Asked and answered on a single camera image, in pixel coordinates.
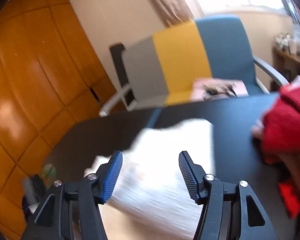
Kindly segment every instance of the black table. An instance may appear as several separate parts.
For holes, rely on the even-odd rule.
[[[213,124],[216,176],[225,182],[246,180],[257,194],[280,240],[291,240],[295,220],[289,220],[278,192],[279,171],[263,163],[250,129],[276,94],[220,99],[164,109],[123,112],[74,126],[56,145],[45,163],[53,163],[58,178],[76,181],[91,167],[96,155],[126,150],[142,128],[165,128],[189,118]]]

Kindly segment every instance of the chair backrest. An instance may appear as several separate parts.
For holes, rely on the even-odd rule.
[[[165,29],[128,48],[122,59],[137,101],[190,91],[199,77],[256,82],[249,40],[235,15]]]

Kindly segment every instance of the blue gripper pad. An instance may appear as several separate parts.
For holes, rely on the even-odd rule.
[[[190,198],[193,199],[197,203],[197,201],[200,197],[199,196],[199,183],[193,174],[193,171],[189,165],[188,160],[186,159],[184,152],[181,152],[179,154],[179,167],[180,167],[183,179],[186,183]]]
[[[106,203],[109,198],[111,198],[114,186],[117,182],[121,167],[122,167],[122,153],[116,151],[108,161],[106,165],[111,165],[108,169],[108,173],[103,181],[103,192],[101,195],[101,200]]]

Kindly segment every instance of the table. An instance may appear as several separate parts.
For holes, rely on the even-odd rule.
[[[76,181],[96,155],[128,149],[144,127],[164,128],[189,118],[213,124],[216,176],[225,182],[246,180],[268,213],[280,240],[294,238],[295,220],[289,220],[278,192],[279,170],[263,163],[250,129],[269,108],[276,94],[230,98],[117,113],[74,126],[52,150],[45,163],[53,163],[58,178]]]
[[[282,50],[278,50],[276,48],[273,49],[273,52],[276,56],[276,59],[275,59],[275,68],[281,72],[283,69],[284,69],[284,60],[285,59],[288,59],[288,60],[291,60],[295,63],[298,64],[298,66],[300,66],[300,56],[298,55],[291,55],[289,53],[286,53]]]

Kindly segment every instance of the white cloth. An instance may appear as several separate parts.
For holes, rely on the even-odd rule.
[[[123,165],[112,197],[100,205],[109,240],[192,239],[202,206],[189,196],[178,155],[187,151],[194,163],[214,174],[212,138],[212,124],[203,119],[167,129],[143,129],[131,148],[122,152]],[[97,156],[85,176],[108,160]]]

